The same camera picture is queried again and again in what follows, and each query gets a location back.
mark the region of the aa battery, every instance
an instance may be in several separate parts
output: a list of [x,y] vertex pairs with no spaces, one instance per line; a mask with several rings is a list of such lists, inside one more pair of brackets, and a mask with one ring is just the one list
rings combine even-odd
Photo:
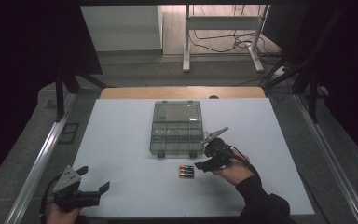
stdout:
[[194,166],[190,166],[190,165],[180,165],[179,169],[183,168],[183,169],[189,169],[189,170],[194,170]]
[[179,166],[179,177],[193,178],[194,177],[194,167],[189,166],[189,165],[180,165]]

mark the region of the gray floor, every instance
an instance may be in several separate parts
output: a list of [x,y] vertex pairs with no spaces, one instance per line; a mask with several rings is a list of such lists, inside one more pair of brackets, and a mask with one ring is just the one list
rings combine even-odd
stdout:
[[[243,55],[193,57],[189,74],[181,70],[181,57],[105,53],[100,54],[100,62],[104,76],[96,77],[118,87],[234,86],[266,74],[257,74],[250,58]],[[82,90],[67,121],[68,127],[75,125],[77,131],[74,135],[61,135],[22,223],[39,223],[40,199],[47,183],[66,165],[71,165],[76,157],[93,104],[101,92],[88,81],[78,80]],[[255,86],[258,82],[244,85]],[[357,223],[287,84],[283,82],[269,90],[268,98],[316,212],[312,216],[293,216],[293,219],[297,223],[312,224]],[[54,85],[46,86],[39,92],[39,104],[32,118],[0,168],[0,223],[5,221],[53,125],[54,103]],[[358,193],[358,147],[330,115],[324,100],[318,101],[317,112],[320,127]]]

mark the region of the hand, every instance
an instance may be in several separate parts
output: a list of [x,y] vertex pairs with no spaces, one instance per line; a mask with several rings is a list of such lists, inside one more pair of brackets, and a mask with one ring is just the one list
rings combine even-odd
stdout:
[[80,210],[81,208],[75,208],[70,212],[65,212],[53,203],[48,212],[47,224],[74,224]]
[[[237,150],[233,150],[233,151],[235,155],[239,157],[243,157],[247,161],[250,161],[249,157],[241,155],[240,152],[238,152]],[[255,175],[252,171],[250,171],[247,167],[245,167],[245,165],[242,162],[236,159],[232,159],[228,167],[216,169],[212,171],[212,173],[214,175],[222,176],[223,178],[225,178],[226,181],[228,181],[228,183],[234,186],[238,185],[242,180]]]

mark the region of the wall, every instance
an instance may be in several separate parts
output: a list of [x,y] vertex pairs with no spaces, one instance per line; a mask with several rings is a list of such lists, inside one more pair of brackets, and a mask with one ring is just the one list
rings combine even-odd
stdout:
[[162,49],[160,6],[81,10],[96,51]]

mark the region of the person's arm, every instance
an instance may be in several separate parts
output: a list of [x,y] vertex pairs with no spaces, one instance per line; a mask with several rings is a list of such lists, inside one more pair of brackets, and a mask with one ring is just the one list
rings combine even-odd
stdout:
[[235,159],[226,168],[220,168],[213,173],[225,178],[226,181],[235,186],[236,190],[245,200],[245,207],[241,212],[241,220],[245,223],[273,223],[273,224],[292,224],[289,219],[290,206],[289,203],[274,194],[268,195],[262,188],[260,179],[255,176],[253,167],[245,167],[245,165]]
[[81,208],[75,208],[72,211],[65,212],[55,203],[53,203],[48,212],[47,224],[74,224]]

